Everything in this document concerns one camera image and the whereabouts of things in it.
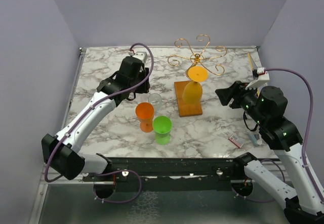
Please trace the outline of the yellow plastic wine glass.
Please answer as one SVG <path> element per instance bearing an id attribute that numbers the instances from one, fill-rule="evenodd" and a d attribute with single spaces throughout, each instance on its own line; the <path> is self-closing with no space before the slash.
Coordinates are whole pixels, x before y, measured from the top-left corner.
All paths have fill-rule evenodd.
<path id="1" fill-rule="evenodd" d="M 184 88 L 182 99 L 187 104 L 199 104 L 203 94 L 200 82 L 204 82 L 208 78 L 208 72 L 201 66 L 193 66 L 187 74 L 190 82 Z"/>

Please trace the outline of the orange plastic wine glass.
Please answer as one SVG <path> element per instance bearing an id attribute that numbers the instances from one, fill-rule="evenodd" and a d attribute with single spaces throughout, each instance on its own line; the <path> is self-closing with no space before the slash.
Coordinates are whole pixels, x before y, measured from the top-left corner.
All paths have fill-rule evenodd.
<path id="1" fill-rule="evenodd" d="M 148 102 L 142 102 L 137 105 L 135 114 L 140 121 L 140 129 L 145 133 L 151 132 L 153 130 L 154 107 Z"/>

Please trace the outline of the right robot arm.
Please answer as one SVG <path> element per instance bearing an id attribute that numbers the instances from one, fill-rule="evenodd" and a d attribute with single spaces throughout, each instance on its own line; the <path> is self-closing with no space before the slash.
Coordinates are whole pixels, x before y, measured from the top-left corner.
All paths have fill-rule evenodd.
<path id="1" fill-rule="evenodd" d="M 242 108 L 257 123 L 261 138 L 280 159 L 293 185 L 277 178 L 250 153 L 237 157 L 239 163 L 233 165 L 233 175 L 239 179 L 247 176 L 258 183 L 282 207 L 289 223 L 323 223 L 323 201 L 302 161 L 302 137 L 284 117 L 288 100 L 282 90 L 266 86 L 257 93 L 236 81 L 215 92 L 223 106 Z"/>

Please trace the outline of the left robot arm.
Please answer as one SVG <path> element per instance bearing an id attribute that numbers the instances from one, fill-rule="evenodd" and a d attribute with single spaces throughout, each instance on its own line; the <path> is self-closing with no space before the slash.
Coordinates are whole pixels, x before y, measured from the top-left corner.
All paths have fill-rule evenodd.
<path id="1" fill-rule="evenodd" d="M 99 180 L 111 177 L 110 161 L 100 155 L 79 153 L 84 141 L 96 126 L 129 95 L 148 93 L 148 74 L 145 67 L 147 53 L 137 52 L 125 57 L 119 70 L 102 80 L 90 102 L 62 130 L 54 136 L 46 134 L 41 141 L 43 158 L 47 166 L 68 180 L 81 173 L 94 173 Z"/>

